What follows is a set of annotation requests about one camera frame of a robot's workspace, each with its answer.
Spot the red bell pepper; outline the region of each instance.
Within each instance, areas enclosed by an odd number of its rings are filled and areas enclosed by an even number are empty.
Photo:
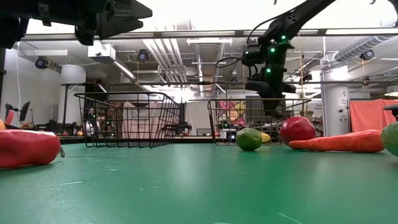
[[[46,165],[58,153],[65,157],[54,133],[20,129],[0,131],[0,168]]]

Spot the black wire basket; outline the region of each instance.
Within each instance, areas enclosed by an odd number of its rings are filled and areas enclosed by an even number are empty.
[[[236,145],[236,134],[244,128],[254,128],[268,134],[263,144],[283,144],[279,130],[291,116],[307,116],[309,99],[235,98],[211,99],[207,107],[213,142],[217,145]],[[276,110],[264,104],[277,103]]]
[[[180,105],[164,93],[77,93],[87,147],[157,147],[174,142]]]

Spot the white pillar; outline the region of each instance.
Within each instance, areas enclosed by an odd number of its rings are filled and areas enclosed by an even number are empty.
[[[342,63],[337,67],[323,66],[321,81],[348,81],[348,67]],[[349,133],[349,89],[344,84],[321,85],[324,136]]]
[[[84,83],[86,82],[86,69],[78,66],[78,65],[64,65],[62,66],[61,71],[61,84],[64,83]],[[58,107],[58,123],[63,122],[63,106],[65,104],[65,86],[61,86],[60,89],[60,100]],[[67,101],[67,112],[66,112],[66,120],[65,123],[72,124],[76,122],[78,125],[81,125],[81,117],[80,117],[80,102],[79,98],[75,97],[75,93],[84,93],[84,86],[74,86],[70,85],[68,88],[70,92],[68,94]]]

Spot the green tabletop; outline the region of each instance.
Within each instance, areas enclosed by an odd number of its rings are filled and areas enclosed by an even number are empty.
[[[398,223],[398,157],[173,144],[66,145],[0,170],[0,223]]]

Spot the orange carrot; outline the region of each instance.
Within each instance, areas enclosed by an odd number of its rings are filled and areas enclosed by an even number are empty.
[[[309,151],[345,151],[345,152],[380,152],[384,150],[381,143],[381,131],[366,130],[338,136],[320,137],[304,141],[291,141],[293,149]]]

